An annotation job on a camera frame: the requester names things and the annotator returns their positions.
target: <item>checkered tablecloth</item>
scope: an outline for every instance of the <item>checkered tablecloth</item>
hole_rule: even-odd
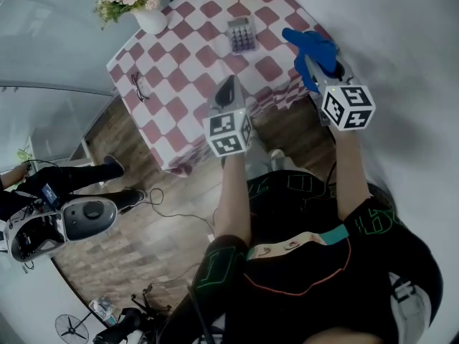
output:
[[[230,74],[240,79],[252,116],[288,108],[308,93],[293,68],[297,49],[282,30],[323,29],[294,0],[174,0],[163,12],[168,28],[140,30],[107,68],[143,139],[165,171],[186,176],[212,155],[202,119],[207,98]],[[250,15],[257,50],[234,56],[227,22]],[[142,103],[131,76],[149,99]]]

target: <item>wooden floor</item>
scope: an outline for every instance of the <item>wooden floor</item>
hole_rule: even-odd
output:
[[[267,111],[255,121],[255,127],[268,150],[283,149],[297,166],[325,180],[335,160],[334,147],[307,98],[289,110]],[[121,100],[110,105],[87,141],[99,163],[105,154],[112,153],[126,167],[126,174],[107,182],[103,190],[91,186],[85,191],[157,187],[165,195],[164,202],[157,207],[161,213],[196,214],[212,221],[222,182],[219,159],[207,161],[188,178],[164,173]],[[159,196],[155,191],[153,200],[159,201]],[[163,218],[150,205],[142,204],[120,216],[109,232],[68,244],[55,260],[87,302],[106,296],[120,312],[132,306],[132,293],[140,296],[153,282],[150,301],[175,307],[186,294],[186,285],[209,243],[209,233],[203,221],[189,216]]]

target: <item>fan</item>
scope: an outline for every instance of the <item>fan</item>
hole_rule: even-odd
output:
[[[57,334],[67,344],[87,344],[89,332],[83,323],[90,316],[80,321],[72,315],[60,315],[55,322]]]

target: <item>white cube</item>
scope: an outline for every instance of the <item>white cube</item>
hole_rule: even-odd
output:
[[[217,157],[247,151],[252,123],[246,109],[204,119],[207,142]]]
[[[322,111],[338,130],[365,129],[375,110],[366,85],[330,85],[323,96]]]

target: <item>flower vase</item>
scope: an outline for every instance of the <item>flower vase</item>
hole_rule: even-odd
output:
[[[146,33],[159,34],[167,27],[167,18],[158,9],[134,9],[131,13]]]

